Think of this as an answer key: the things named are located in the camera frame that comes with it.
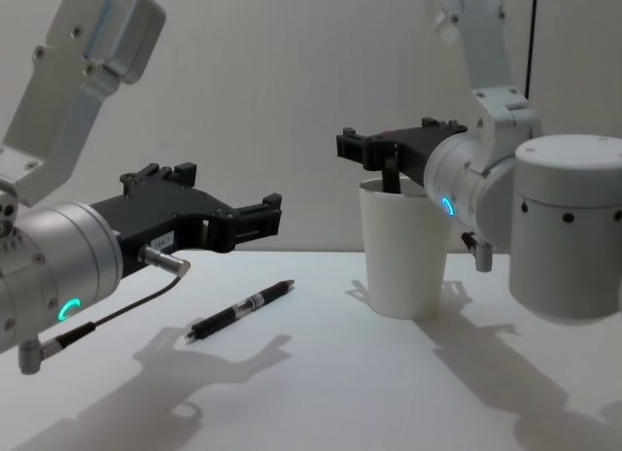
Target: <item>white table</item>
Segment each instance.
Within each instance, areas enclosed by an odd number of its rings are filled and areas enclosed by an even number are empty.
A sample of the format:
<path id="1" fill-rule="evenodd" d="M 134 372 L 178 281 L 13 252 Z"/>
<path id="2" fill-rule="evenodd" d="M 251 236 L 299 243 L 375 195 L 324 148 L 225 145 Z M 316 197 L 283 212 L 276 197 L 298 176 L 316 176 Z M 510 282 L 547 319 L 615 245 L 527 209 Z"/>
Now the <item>white table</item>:
<path id="1" fill-rule="evenodd" d="M 439 316 L 363 303 L 364 256 L 186 253 L 172 293 L 23 377 L 0 356 L 0 448 L 24 451 L 622 449 L 622 320 L 542 321 L 451 256 Z M 181 336 L 278 280 L 296 290 L 208 340 Z M 147 269 L 42 339 L 158 289 Z"/>

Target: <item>black pen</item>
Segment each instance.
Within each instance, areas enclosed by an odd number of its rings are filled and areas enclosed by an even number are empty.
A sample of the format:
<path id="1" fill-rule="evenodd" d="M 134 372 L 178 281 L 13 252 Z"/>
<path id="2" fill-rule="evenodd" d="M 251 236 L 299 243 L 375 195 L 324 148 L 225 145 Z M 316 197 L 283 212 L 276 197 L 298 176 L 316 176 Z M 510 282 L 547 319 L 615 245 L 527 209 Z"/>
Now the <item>black pen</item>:
<path id="1" fill-rule="evenodd" d="M 246 317 L 249 313 L 259 310 L 264 305 L 273 302 L 279 297 L 287 294 L 294 287 L 294 280 L 281 281 L 271 288 L 251 295 L 246 300 L 236 303 L 235 305 L 217 313 L 202 322 L 193 325 L 190 332 L 186 334 L 186 341 L 192 344 L 195 341 L 205 339 L 217 331 L 220 331 L 229 325 L 237 322 L 241 318 Z"/>

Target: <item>cup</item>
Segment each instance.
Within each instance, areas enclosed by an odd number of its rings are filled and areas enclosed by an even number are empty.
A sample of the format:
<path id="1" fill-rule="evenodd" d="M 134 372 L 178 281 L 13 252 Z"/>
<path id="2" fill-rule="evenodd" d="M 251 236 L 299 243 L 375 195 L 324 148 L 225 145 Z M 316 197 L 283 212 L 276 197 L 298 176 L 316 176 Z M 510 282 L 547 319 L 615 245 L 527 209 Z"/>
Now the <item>cup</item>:
<path id="1" fill-rule="evenodd" d="M 390 318 L 433 316 L 443 284 L 451 219 L 422 187 L 400 178 L 401 193 L 382 179 L 360 184 L 368 304 Z"/>

